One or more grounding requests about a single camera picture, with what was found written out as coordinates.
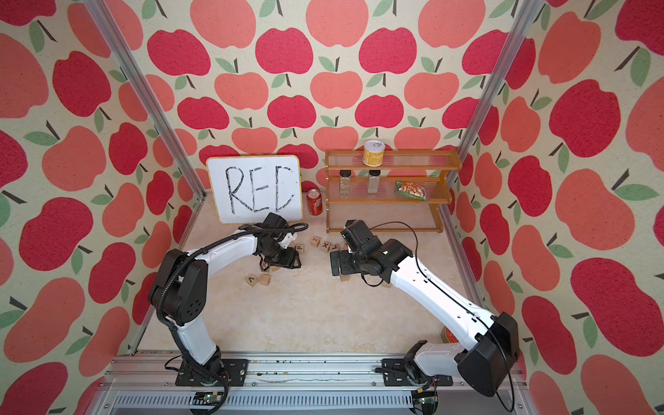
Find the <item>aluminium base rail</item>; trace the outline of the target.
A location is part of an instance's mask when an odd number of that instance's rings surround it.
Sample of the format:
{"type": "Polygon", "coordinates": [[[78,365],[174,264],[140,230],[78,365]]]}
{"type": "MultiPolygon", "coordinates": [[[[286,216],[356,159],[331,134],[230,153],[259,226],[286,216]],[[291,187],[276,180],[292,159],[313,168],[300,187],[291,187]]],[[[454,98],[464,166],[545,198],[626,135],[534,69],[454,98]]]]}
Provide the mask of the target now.
{"type": "Polygon", "coordinates": [[[458,376],[421,391],[386,373],[396,354],[227,353],[228,396],[196,386],[176,354],[139,353],[115,359],[94,386],[82,414],[534,414],[522,372],[493,398],[458,376]]]}

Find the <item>red round tin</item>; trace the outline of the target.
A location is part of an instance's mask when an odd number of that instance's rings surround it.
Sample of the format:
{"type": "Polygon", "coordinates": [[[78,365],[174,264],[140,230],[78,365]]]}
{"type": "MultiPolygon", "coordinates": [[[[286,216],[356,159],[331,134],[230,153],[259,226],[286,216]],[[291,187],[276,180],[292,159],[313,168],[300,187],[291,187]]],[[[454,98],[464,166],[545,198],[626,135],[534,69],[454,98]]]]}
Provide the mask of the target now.
{"type": "Polygon", "coordinates": [[[458,339],[453,335],[453,333],[447,328],[443,327],[441,330],[441,340],[443,343],[457,343],[458,339]]]}

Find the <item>yellow tin can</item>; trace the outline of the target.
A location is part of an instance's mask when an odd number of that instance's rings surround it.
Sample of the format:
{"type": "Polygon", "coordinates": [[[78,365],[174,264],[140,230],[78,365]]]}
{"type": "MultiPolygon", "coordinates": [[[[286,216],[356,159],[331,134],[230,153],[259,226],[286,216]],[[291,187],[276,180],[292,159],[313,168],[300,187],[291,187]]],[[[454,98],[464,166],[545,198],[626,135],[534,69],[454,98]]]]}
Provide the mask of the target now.
{"type": "Polygon", "coordinates": [[[379,140],[369,140],[363,145],[362,161],[368,167],[380,167],[383,164],[386,144],[379,140]]]}

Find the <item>red soda can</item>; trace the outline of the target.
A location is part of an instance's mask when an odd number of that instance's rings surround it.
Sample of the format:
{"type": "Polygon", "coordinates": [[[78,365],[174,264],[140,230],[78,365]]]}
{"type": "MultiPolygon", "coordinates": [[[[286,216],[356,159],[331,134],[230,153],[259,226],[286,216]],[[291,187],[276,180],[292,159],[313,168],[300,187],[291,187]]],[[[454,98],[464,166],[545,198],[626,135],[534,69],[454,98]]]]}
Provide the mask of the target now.
{"type": "Polygon", "coordinates": [[[323,213],[323,196],[317,188],[307,192],[306,202],[310,215],[319,216],[323,213]]]}

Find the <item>wooden block letter V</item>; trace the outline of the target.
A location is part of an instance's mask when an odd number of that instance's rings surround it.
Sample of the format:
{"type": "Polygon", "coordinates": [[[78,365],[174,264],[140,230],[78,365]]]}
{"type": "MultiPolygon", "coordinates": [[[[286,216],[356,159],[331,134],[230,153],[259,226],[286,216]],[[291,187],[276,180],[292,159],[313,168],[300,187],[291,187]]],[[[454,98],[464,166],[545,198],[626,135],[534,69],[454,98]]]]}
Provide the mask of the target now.
{"type": "Polygon", "coordinates": [[[259,283],[259,279],[255,275],[248,275],[245,277],[245,281],[251,286],[255,287],[259,283]]]}

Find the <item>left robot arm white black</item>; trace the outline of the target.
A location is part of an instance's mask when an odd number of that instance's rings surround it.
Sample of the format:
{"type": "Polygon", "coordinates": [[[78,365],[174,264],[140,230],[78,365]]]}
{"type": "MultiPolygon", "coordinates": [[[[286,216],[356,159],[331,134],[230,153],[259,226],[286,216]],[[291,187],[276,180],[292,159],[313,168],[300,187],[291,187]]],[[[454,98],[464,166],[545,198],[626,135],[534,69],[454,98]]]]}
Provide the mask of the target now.
{"type": "Polygon", "coordinates": [[[149,300],[157,319],[166,326],[181,353],[179,371],[196,385],[228,387],[231,380],[221,351],[204,321],[209,278],[245,257],[257,256],[267,266],[298,269],[302,266],[291,243],[308,224],[290,224],[270,213],[264,221],[239,227],[230,235],[193,251],[172,249],[164,256],[150,289],[149,300]]]}

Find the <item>right glass spice jar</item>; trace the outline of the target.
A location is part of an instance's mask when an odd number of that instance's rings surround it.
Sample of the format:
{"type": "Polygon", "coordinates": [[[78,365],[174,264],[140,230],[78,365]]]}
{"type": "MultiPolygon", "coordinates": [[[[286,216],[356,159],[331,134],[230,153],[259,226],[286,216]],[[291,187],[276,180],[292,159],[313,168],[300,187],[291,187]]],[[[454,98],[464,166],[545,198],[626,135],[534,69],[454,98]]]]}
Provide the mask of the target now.
{"type": "Polygon", "coordinates": [[[378,169],[368,171],[368,187],[367,192],[370,195],[377,194],[380,186],[380,174],[378,169]]]}

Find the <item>wooden two-tier shelf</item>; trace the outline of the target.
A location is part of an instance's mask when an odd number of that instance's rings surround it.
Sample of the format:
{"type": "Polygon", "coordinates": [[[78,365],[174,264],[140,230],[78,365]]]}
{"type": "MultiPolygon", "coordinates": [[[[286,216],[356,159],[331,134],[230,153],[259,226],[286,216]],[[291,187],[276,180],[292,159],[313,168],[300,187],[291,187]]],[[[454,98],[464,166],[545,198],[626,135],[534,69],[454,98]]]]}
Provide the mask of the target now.
{"type": "Polygon", "coordinates": [[[367,192],[368,171],[371,167],[363,164],[361,150],[328,150],[325,154],[326,178],[326,231],[339,232],[339,227],[331,224],[331,208],[335,205],[349,204],[357,207],[366,204],[418,204],[428,207],[433,225],[419,228],[420,232],[444,231],[444,221],[440,213],[442,205],[452,202],[446,176],[452,171],[460,171],[462,162],[455,150],[389,150],[384,154],[383,164],[377,167],[380,174],[380,186],[377,194],[367,192]],[[339,193],[339,172],[343,169],[352,171],[349,196],[339,193]],[[425,186],[427,201],[420,202],[395,193],[395,183],[414,182],[425,186]]]}

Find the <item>plain wooden block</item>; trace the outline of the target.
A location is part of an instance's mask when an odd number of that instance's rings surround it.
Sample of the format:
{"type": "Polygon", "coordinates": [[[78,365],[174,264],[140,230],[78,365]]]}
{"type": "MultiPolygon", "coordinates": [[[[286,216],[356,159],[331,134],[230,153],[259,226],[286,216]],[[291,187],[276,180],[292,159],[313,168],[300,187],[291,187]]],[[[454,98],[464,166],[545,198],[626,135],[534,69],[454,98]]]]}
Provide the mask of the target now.
{"type": "Polygon", "coordinates": [[[259,283],[264,286],[269,286],[271,283],[271,274],[262,273],[259,276],[259,283]]]}

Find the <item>whiteboard with RED writing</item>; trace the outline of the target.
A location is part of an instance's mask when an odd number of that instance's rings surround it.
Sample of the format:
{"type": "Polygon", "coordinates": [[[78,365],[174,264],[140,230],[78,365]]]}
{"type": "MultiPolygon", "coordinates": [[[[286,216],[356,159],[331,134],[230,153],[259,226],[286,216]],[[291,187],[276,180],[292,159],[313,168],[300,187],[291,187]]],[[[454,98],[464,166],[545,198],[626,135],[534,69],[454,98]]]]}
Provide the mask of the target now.
{"type": "Polygon", "coordinates": [[[228,225],[261,222],[270,213],[289,222],[303,219],[297,157],[211,157],[206,167],[220,222],[228,225]]]}

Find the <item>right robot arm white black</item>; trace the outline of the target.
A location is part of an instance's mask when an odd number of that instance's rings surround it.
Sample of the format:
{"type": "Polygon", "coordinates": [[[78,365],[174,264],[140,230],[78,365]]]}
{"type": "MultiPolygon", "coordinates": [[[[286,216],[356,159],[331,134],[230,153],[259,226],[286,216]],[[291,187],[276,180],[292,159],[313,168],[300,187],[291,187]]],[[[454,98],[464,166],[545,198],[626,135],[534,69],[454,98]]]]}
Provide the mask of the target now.
{"type": "Polygon", "coordinates": [[[348,221],[341,235],[348,247],[330,254],[333,275],[380,278],[415,299],[456,337],[456,345],[414,346],[408,357],[413,380],[459,376],[479,394],[496,395],[520,357],[515,318],[472,303],[437,278],[415,251],[396,239],[381,241],[362,220],[348,221]]]}

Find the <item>glass spice jar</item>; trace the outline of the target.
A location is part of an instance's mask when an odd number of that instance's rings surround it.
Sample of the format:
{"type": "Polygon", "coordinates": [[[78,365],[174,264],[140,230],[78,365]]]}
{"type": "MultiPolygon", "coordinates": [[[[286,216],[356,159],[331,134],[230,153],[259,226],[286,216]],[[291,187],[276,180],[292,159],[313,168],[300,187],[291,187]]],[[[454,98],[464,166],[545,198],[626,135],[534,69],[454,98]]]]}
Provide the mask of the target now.
{"type": "Polygon", "coordinates": [[[351,177],[352,171],[349,169],[343,169],[339,172],[339,193],[342,196],[349,196],[351,189],[351,177]]]}
{"type": "Polygon", "coordinates": [[[367,192],[370,195],[377,194],[380,186],[380,174],[378,169],[368,171],[368,187],[367,192]]]}

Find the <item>left glass spice jar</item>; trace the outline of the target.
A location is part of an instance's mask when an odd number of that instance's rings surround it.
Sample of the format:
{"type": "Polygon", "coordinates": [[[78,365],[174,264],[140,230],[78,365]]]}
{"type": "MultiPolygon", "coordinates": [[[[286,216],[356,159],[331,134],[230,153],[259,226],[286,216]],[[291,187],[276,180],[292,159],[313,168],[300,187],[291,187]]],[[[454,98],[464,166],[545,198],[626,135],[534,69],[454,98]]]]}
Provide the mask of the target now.
{"type": "Polygon", "coordinates": [[[343,169],[339,172],[339,193],[342,196],[349,196],[351,189],[351,177],[352,171],[349,169],[343,169]]]}

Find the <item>green snack packet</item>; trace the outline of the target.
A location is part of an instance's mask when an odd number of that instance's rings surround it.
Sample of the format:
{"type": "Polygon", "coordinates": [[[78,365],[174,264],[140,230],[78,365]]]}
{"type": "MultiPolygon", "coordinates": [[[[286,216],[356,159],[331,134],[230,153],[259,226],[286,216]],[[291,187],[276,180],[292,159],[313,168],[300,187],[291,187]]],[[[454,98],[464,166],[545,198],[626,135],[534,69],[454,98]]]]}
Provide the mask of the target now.
{"type": "Polygon", "coordinates": [[[420,202],[427,201],[426,188],[419,183],[397,181],[395,183],[395,193],[420,202]]]}

